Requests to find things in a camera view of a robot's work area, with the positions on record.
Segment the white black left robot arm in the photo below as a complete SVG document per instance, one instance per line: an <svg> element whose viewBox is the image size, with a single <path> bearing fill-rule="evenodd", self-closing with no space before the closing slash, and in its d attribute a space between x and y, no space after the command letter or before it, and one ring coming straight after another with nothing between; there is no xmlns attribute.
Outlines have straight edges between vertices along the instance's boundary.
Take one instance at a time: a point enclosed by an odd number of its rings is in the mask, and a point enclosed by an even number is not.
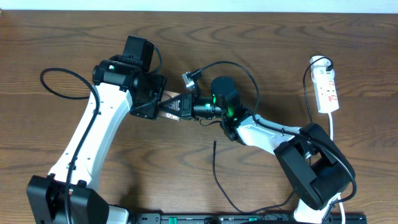
<svg viewBox="0 0 398 224"><path fill-rule="evenodd" d="M97 192L104 160L124 117L155 120L166 78L151 70L151 42L129 36L121 55L93 69L88 104L67 148L46 177L34 175L27 196L36 223L134 223L128 209Z"/></svg>

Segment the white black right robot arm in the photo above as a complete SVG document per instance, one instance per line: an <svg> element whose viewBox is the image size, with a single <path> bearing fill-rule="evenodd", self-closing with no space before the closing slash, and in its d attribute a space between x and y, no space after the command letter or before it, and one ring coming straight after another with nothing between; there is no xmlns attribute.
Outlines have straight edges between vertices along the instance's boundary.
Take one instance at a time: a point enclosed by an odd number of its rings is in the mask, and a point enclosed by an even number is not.
<svg viewBox="0 0 398 224"><path fill-rule="evenodd" d="M283 126L250 112L241 103L231 77L214 79L211 94L202 97L195 86L161 102L159 108L182 119L209 119L218 123L231 141L276 156L299 197L295 221L324 223L332 207L344 202L341 193L348 184L357 187L352 165L320 125Z"/></svg>

